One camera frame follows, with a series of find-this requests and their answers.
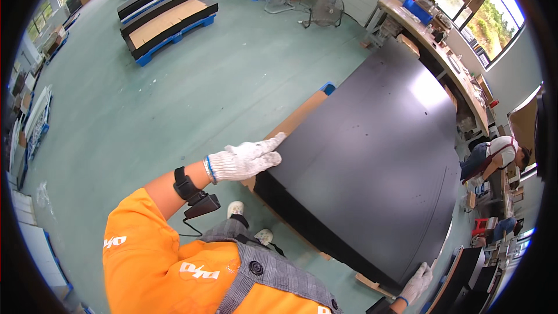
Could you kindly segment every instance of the orange shirt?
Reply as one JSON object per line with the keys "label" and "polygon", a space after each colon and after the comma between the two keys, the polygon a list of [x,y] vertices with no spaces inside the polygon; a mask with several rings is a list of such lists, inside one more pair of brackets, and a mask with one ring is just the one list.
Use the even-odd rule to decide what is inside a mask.
{"label": "orange shirt", "polygon": [[[232,284],[236,243],[196,240],[179,247],[172,229],[142,188],[108,217],[103,268],[108,303],[118,313],[214,313]],[[317,302],[255,284],[234,311],[331,313]]]}

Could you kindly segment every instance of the apron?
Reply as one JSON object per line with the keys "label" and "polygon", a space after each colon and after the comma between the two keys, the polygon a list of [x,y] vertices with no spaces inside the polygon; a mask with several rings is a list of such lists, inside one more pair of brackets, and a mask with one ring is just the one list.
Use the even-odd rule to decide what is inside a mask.
{"label": "apron", "polygon": [[260,244],[248,229],[235,219],[228,219],[199,238],[205,242],[236,242],[241,265],[216,314],[233,313],[255,283],[293,293],[342,314],[335,297],[312,274],[292,264],[284,256]]}
{"label": "apron", "polygon": [[508,148],[508,147],[513,147],[513,150],[515,151],[515,147],[513,146],[513,140],[514,138],[512,137],[512,142],[506,144],[504,147],[501,147],[496,153],[493,153],[491,155],[489,155],[482,164],[480,164],[478,166],[478,168],[476,170],[474,170],[473,172],[471,172],[469,174],[469,176],[467,176],[461,183],[462,185],[465,184],[466,181],[470,180],[471,178],[475,177],[476,175],[478,175],[479,173],[482,173],[486,170],[486,168],[490,165],[490,163],[492,163],[492,158],[496,156],[496,154],[500,153],[502,150]]}

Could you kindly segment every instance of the vest button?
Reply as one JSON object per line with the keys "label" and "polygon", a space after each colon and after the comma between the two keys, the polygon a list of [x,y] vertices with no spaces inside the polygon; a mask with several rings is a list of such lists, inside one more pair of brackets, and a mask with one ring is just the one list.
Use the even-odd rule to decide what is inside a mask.
{"label": "vest button", "polygon": [[263,267],[260,263],[256,262],[256,261],[252,261],[250,262],[250,264],[248,265],[248,268],[250,269],[250,271],[252,273],[254,273],[257,276],[260,276],[263,274]]}

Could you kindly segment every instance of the printed logo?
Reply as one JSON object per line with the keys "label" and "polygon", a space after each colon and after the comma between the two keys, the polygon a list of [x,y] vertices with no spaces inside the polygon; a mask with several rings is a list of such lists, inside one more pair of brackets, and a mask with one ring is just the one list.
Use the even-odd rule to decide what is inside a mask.
{"label": "printed logo", "polygon": [[201,276],[204,279],[208,279],[208,278],[217,279],[219,277],[219,270],[217,270],[216,272],[206,272],[205,270],[202,270],[202,268],[203,265],[200,266],[199,268],[196,268],[196,266],[193,265],[192,263],[182,262],[179,272],[193,273],[192,276],[194,278],[199,278]]}
{"label": "printed logo", "polygon": [[317,314],[331,314],[331,310],[327,307],[317,306]]}
{"label": "printed logo", "polygon": [[104,242],[104,244],[103,244],[103,248],[106,247],[106,248],[109,249],[112,245],[118,246],[118,245],[122,244],[122,243],[125,242],[125,241],[126,241],[126,237],[125,237],[125,236],[117,236],[116,238],[115,238],[115,237],[112,237],[110,240],[105,239],[105,242]]}

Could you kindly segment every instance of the blue plastic bin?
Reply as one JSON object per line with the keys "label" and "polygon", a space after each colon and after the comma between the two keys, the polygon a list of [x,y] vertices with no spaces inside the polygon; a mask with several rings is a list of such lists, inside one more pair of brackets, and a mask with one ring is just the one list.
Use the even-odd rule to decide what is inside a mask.
{"label": "blue plastic bin", "polygon": [[414,0],[405,0],[405,2],[403,3],[403,7],[409,10],[413,15],[418,17],[423,25],[428,25],[432,20],[432,15],[418,6],[418,4],[415,3]]}

